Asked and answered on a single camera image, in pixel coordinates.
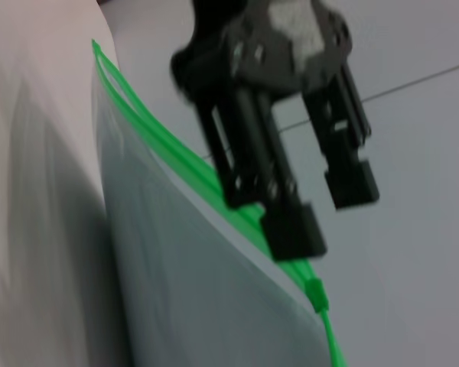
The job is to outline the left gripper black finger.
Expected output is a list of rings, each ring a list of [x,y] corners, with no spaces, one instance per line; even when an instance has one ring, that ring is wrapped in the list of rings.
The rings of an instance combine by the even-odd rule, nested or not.
[[[322,89],[303,96],[322,155],[336,209],[375,203],[379,190],[367,160],[358,150],[371,135],[363,105],[347,64]]]
[[[276,261],[318,258],[327,246],[311,205],[301,201],[267,93],[217,86],[195,99],[226,205],[259,203],[259,224]]]

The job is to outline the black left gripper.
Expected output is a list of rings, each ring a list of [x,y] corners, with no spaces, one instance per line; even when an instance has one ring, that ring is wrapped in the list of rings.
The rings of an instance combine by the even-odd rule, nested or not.
[[[226,84],[290,96],[350,79],[349,28],[323,1],[194,1],[192,9],[193,34],[171,59],[188,99]]]

